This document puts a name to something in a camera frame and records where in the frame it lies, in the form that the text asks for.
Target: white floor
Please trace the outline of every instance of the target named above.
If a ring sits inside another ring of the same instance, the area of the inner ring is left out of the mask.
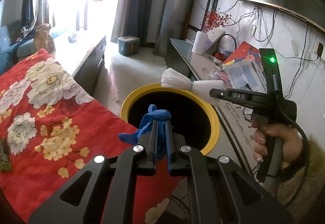
[[[93,97],[120,116],[122,103],[133,90],[160,83],[167,66],[163,59],[152,52],[152,48],[140,47],[139,54],[126,57],[119,54],[117,44],[108,43],[105,67],[100,73]]]

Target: red floral blanket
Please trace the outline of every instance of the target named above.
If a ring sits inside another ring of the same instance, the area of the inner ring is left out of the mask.
[[[13,168],[0,173],[0,188],[27,223],[94,156],[112,157],[128,148],[118,133],[135,131],[41,49],[0,76],[0,138],[7,138]],[[133,223],[154,223],[179,180],[167,175],[165,161],[156,176],[138,177]]]

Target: green storage box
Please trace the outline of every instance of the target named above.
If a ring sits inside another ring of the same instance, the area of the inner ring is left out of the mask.
[[[118,38],[119,53],[130,56],[139,53],[140,38],[134,36],[124,36]]]

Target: tan bag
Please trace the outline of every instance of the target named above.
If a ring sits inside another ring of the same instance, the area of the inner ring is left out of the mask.
[[[55,52],[54,40],[50,36],[51,28],[49,24],[41,24],[36,27],[34,45],[37,51],[44,48],[48,53]]]

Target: yellow flower pattern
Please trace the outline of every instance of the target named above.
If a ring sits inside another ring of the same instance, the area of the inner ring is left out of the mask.
[[[37,115],[39,117],[45,117],[47,114],[51,114],[54,108],[52,106],[47,106],[43,111],[39,111]],[[40,129],[40,134],[42,136],[48,136],[48,128],[46,125],[42,125]],[[81,169],[85,166],[83,159],[72,160],[68,155],[72,153],[79,153],[82,157],[87,157],[90,150],[88,147],[83,147],[80,151],[73,151],[72,145],[76,144],[77,135],[80,133],[77,125],[73,125],[71,118],[65,117],[62,120],[61,125],[53,127],[52,132],[50,131],[50,138],[44,138],[40,145],[35,146],[35,151],[40,152],[43,147],[44,159],[49,161],[57,161],[62,157],[66,157],[68,161],[74,162],[74,166],[78,169]],[[65,167],[62,167],[58,170],[58,175],[62,178],[69,177],[69,171]]]
[[[48,128],[45,125],[42,125],[40,133],[41,133],[41,136],[47,136],[48,135]]]
[[[4,120],[7,119],[7,118],[10,116],[11,111],[12,111],[12,110],[7,110],[7,111],[3,114],[3,119],[4,119]]]
[[[62,178],[68,178],[69,177],[69,171],[65,167],[61,167],[58,172],[58,175],[60,175]]]
[[[53,111],[55,110],[55,108],[53,108],[51,105],[46,106],[46,108],[44,110],[40,110],[39,112],[37,112],[37,116],[39,116],[40,118],[45,117],[48,114],[51,114]]]
[[[33,59],[37,56],[38,51],[35,54],[30,55],[29,57],[25,58],[25,60]]]
[[[37,151],[38,153],[41,151],[41,146],[37,145],[34,147],[35,151]]]
[[[7,119],[10,116],[11,111],[12,110],[7,110],[3,115],[0,115],[0,124],[3,120]]]
[[[83,159],[77,159],[74,162],[74,166],[77,167],[78,169],[81,169],[85,166],[85,163],[83,162]]]
[[[79,152],[79,154],[82,156],[82,157],[87,157],[88,156],[88,154],[89,154],[89,149],[88,149],[88,147],[84,147],[84,148],[82,148],[81,150],[80,150],[80,152]]]

